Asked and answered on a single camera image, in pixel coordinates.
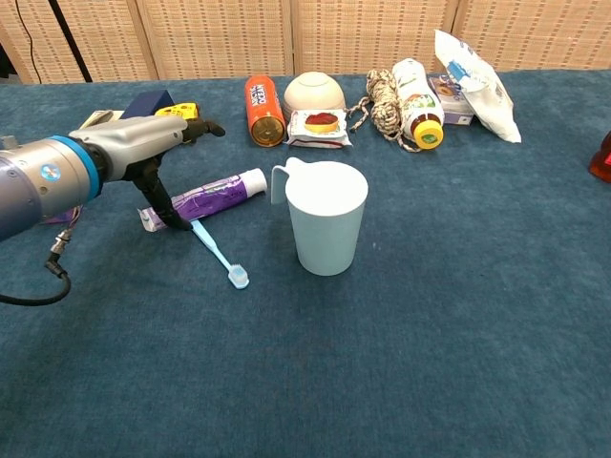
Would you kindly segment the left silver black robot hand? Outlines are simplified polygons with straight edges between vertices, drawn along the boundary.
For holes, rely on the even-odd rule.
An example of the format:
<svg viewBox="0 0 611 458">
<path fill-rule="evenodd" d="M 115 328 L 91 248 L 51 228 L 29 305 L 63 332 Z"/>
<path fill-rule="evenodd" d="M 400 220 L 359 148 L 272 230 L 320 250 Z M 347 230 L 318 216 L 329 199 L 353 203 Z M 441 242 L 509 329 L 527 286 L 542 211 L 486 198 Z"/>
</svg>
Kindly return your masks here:
<svg viewBox="0 0 611 458">
<path fill-rule="evenodd" d="M 106 182 L 133 182 L 166 226 L 189 231 L 192 224 L 174 208 L 158 168 L 166 152 L 204 134 L 223 136 L 225 129 L 200 117 L 147 115 L 74 130 L 69 137 L 102 153 L 107 163 Z"/>
</svg>

